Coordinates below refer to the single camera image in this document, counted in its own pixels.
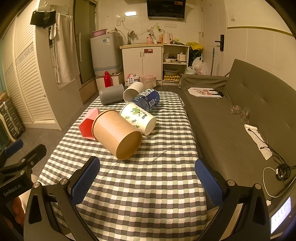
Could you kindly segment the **left hand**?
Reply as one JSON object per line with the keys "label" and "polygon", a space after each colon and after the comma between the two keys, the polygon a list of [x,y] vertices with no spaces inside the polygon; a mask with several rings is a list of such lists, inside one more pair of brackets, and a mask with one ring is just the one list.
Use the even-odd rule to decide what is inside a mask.
{"label": "left hand", "polygon": [[20,197],[11,200],[7,205],[14,216],[15,222],[23,227],[25,222],[25,212]]}

